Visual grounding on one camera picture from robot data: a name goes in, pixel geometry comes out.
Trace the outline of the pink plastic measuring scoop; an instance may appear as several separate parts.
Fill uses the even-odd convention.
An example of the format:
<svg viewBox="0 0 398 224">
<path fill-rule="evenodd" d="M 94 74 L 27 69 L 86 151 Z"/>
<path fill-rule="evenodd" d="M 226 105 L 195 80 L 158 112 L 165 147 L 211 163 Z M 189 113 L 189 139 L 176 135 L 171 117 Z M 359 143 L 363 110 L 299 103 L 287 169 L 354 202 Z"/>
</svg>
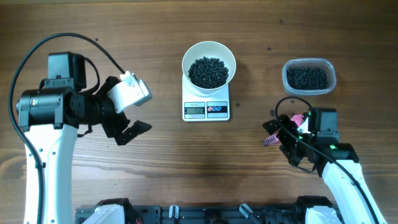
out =
<svg viewBox="0 0 398 224">
<path fill-rule="evenodd" d="M 302 115 L 299 115 L 299 114 L 293 115 L 290 120 L 295 122 L 295 124 L 297 126 L 300 126 L 303 123 Z M 277 144 L 279 142 L 279 139 L 277 138 L 277 134 L 278 134 L 278 132 L 276 132 L 276 133 L 270 135 L 269 137 L 267 137 L 264 140 L 264 146 L 268 147 L 270 145 Z"/>
</svg>

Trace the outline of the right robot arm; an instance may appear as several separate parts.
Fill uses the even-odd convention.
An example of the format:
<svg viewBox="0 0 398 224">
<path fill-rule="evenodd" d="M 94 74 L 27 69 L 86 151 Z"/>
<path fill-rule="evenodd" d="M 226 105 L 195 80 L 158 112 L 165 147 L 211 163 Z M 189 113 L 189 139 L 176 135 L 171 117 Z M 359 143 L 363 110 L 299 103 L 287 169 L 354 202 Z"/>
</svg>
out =
<svg viewBox="0 0 398 224">
<path fill-rule="evenodd" d="M 298 168 L 306 158 L 333 194 L 343 223 L 385 223 L 364 180 L 353 146 L 340 142 L 337 111 L 310 108 L 303 115 L 286 114 L 266 121 L 264 145 L 280 143 L 288 163 Z"/>
</svg>

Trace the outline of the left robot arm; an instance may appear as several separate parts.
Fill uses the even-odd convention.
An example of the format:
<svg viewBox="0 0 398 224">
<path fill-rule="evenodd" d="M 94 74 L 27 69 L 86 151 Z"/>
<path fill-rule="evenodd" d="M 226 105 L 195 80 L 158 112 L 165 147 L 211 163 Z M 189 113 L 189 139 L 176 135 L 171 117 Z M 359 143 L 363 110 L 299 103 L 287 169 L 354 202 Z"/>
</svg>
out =
<svg viewBox="0 0 398 224">
<path fill-rule="evenodd" d="M 26 223 L 72 223 L 72 157 L 81 125 L 102 126 L 107 138 L 123 146 L 151 129 L 131 123 L 124 110 L 152 98 L 143 80 L 126 71 L 86 87 L 88 58 L 72 52 L 48 56 L 48 77 L 17 102 L 18 126 L 28 140 Z"/>
</svg>

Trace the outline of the black beans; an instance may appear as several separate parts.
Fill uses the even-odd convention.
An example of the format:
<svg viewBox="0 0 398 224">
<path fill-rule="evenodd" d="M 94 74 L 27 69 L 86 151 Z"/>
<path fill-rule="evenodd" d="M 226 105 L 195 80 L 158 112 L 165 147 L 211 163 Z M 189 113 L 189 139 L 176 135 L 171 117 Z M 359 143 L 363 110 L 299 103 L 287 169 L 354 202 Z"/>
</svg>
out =
<svg viewBox="0 0 398 224">
<path fill-rule="evenodd" d="M 226 84 L 229 70 L 224 61 L 218 58 L 203 57 L 195 60 L 188 70 L 190 81 L 206 89 L 218 88 Z M 322 90 L 328 88 L 326 71 L 320 67 L 288 68 L 287 83 L 297 90 Z"/>
</svg>

